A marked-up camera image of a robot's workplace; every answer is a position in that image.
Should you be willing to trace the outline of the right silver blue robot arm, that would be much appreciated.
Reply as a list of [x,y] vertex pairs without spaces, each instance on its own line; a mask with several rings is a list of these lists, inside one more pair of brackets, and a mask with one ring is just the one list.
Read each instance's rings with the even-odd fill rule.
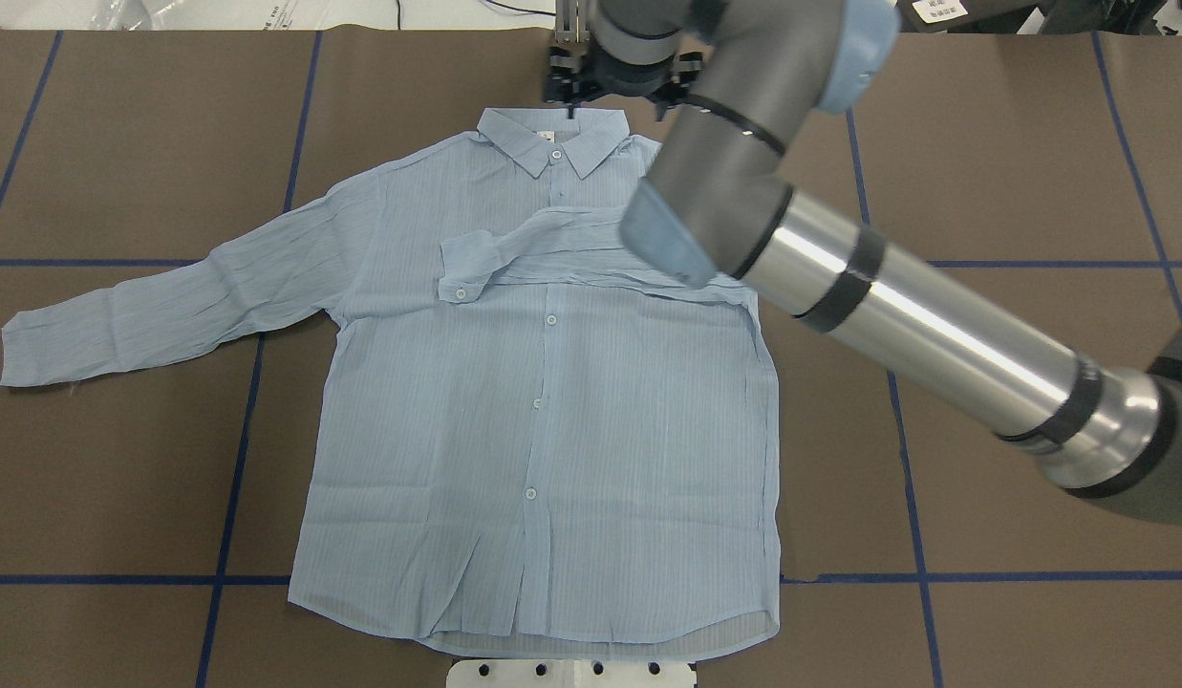
[[677,121],[621,219],[694,288],[742,280],[913,379],[1085,504],[1182,526],[1182,326],[1147,371],[1108,370],[778,175],[813,110],[843,113],[900,34],[885,1],[577,1],[579,54],[544,97],[647,97]]

